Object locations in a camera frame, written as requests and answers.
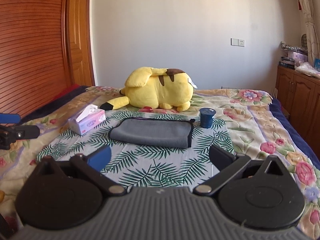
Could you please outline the yellow Pikachu plush toy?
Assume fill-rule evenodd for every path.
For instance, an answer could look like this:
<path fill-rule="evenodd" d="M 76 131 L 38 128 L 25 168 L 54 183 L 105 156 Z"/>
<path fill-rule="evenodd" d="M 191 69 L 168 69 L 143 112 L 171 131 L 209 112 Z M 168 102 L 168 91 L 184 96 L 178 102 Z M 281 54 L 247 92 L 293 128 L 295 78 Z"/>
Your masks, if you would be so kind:
<path fill-rule="evenodd" d="M 180 69 L 140 67 L 134 70 L 120 90 L 121 97 L 103 103 L 105 111 L 116 110 L 127 105 L 137 108 L 170 110 L 178 112 L 189 109 L 194 89 L 197 86 L 191 77 Z"/>

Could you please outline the floral bed blanket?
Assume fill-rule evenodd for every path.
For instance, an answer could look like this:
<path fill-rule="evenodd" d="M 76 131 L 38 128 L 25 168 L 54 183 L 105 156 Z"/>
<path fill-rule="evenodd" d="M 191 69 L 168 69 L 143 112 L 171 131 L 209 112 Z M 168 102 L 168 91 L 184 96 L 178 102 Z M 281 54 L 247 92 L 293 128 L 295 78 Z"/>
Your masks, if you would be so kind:
<path fill-rule="evenodd" d="M 118 97 L 120 90 L 117 88 L 89 87 L 53 113 L 25 123 L 39 127 L 38 138 L 17 141 L 9 150 L 1 151 L 1 215 L 13 231 L 21 226 L 14 202 L 39 162 L 37 155 L 69 129 L 69 118 L 90 104 L 100 106 Z M 199 110 L 204 107 L 216 110 L 214 118 L 225 121 L 234 153 L 242 153 L 255 160 L 264 160 L 269 155 L 281 159 L 305 197 L 306 209 L 298 227 L 311 239 L 319 239 L 319 160 L 285 118 L 279 102 L 267 92 L 251 89 L 196 90 L 186 112 L 132 106 L 118 111 L 199 116 Z"/>

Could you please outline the white wall switch socket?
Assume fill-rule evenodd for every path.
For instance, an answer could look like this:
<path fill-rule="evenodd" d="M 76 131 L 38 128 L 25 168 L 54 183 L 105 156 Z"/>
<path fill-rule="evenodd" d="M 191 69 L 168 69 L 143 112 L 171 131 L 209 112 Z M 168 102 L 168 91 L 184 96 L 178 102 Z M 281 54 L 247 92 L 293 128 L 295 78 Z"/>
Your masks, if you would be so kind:
<path fill-rule="evenodd" d="M 231 38 L 231 46 L 245 47 L 245 40 Z"/>

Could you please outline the wooden slatted headboard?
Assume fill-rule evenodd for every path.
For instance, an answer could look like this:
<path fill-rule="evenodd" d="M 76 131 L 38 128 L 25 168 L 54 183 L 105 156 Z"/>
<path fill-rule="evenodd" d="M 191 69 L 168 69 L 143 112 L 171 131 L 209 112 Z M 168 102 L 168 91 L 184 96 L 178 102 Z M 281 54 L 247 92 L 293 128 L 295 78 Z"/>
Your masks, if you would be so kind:
<path fill-rule="evenodd" d="M 66 0 L 1 0 L 1 112 L 25 116 L 71 85 Z"/>

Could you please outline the floral curtain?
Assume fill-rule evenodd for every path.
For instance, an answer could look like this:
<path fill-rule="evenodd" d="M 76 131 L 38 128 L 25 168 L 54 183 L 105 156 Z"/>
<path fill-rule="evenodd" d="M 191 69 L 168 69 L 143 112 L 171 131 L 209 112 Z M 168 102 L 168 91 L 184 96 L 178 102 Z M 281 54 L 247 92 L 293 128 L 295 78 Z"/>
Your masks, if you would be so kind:
<path fill-rule="evenodd" d="M 298 0 L 303 13 L 307 38 L 308 61 L 319 59 L 319 0 Z"/>

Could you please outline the pink cotton tissue box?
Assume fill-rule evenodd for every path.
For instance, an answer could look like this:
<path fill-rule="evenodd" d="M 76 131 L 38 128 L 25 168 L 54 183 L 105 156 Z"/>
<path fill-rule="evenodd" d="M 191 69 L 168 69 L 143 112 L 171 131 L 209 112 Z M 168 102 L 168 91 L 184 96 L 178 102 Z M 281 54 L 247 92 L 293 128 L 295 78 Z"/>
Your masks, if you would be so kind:
<path fill-rule="evenodd" d="M 96 105 L 88 105 L 84 110 L 68 120 L 71 131 L 84 135 L 106 120 L 105 111 Z"/>

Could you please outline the wooden door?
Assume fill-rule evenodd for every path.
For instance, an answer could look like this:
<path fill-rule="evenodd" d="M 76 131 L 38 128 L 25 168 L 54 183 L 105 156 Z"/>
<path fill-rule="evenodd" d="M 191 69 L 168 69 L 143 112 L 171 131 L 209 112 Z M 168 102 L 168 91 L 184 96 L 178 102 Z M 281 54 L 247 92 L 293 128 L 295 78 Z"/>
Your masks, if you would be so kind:
<path fill-rule="evenodd" d="M 89 22 L 89 0 L 67 0 L 67 44 L 72 81 L 95 85 Z"/>

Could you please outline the clutter on cabinet top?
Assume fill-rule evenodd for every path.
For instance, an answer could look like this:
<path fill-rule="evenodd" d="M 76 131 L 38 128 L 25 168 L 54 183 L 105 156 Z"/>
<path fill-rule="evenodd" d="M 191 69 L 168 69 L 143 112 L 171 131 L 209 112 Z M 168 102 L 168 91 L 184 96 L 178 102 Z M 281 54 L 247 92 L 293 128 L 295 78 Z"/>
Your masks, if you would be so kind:
<path fill-rule="evenodd" d="M 302 35 L 301 44 L 301 47 L 295 47 L 281 41 L 280 47 L 283 51 L 283 56 L 281 56 L 279 65 L 319 80 L 319 58 L 315 58 L 313 65 L 308 61 L 306 34 Z"/>

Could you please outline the white low wall sockets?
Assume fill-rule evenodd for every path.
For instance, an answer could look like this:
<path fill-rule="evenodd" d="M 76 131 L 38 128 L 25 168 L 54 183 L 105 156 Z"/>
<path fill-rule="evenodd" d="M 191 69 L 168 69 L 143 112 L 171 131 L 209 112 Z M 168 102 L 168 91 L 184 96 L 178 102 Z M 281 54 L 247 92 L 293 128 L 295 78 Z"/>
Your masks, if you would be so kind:
<path fill-rule="evenodd" d="M 221 89 L 235 89 L 235 90 L 239 90 L 239 88 L 233 88 L 233 87 L 221 87 Z"/>

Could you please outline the red dark pillow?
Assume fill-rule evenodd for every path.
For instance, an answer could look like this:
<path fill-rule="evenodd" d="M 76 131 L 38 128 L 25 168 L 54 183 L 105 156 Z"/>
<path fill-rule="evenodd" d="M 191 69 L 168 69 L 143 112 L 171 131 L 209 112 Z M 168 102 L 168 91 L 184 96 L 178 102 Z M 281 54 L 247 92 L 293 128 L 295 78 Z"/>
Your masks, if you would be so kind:
<path fill-rule="evenodd" d="M 89 88 L 89 86 L 80 86 L 78 84 L 66 88 L 56 97 L 54 97 L 51 102 L 23 117 L 18 124 L 22 125 L 31 120 L 42 118 L 53 113 L 60 107 L 64 106 L 66 103 L 70 102 L 76 96 L 84 93 L 87 88 Z"/>

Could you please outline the dark blue round container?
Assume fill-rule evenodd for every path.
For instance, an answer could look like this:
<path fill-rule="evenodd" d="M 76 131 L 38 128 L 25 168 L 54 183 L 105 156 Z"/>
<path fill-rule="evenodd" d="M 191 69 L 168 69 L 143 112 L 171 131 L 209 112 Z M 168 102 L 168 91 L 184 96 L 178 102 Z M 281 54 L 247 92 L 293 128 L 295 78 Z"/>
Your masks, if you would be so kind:
<path fill-rule="evenodd" d="M 200 126 L 202 128 L 211 128 L 216 110 L 212 108 L 201 108 L 200 113 Z"/>

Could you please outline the wooden side cabinet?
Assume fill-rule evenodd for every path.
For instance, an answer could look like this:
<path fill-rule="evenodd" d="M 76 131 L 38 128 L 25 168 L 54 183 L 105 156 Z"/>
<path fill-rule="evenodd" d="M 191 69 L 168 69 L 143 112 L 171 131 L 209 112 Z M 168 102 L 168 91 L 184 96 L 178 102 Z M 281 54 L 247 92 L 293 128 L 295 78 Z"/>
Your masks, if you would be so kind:
<path fill-rule="evenodd" d="M 319 80 L 278 66 L 277 99 L 289 113 L 289 122 L 306 141 L 319 135 Z"/>

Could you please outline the palm leaf print cloth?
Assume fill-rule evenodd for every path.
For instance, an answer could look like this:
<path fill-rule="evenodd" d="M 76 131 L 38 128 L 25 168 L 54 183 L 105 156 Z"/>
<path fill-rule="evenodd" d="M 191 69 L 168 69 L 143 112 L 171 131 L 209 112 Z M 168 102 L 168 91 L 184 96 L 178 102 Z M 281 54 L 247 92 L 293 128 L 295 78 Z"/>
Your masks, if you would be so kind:
<path fill-rule="evenodd" d="M 191 147 L 144 146 L 110 139 L 109 131 L 125 118 L 194 120 Z M 111 160 L 101 173 L 125 188 L 188 186 L 192 189 L 218 173 L 209 159 L 212 145 L 234 153 L 231 137 L 222 119 L 214 119 L 211 128 L 205 129 L 200 126 L 199 116 L 115 111 L 108 113 L 102 124 L 84 135 L 70 129 L 63 132 L 37 155 L 36 160 L 41 161 L 48 155 L 56 161 L 69 160 L 77 153 L 89 155 L 105 145 L 111 148 Z"/>

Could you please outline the grey towel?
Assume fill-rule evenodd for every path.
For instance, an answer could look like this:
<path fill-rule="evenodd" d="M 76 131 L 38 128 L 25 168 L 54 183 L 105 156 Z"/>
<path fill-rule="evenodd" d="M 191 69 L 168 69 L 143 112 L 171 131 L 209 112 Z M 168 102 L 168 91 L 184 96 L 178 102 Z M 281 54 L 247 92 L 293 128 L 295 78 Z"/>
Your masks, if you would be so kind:
<path fill-rule="evenodd" d="M 185 149 L 192 145 L 194 122 L 194 119 L 127 118 L 112 128 L 108 136 L 130 144 Z"/>

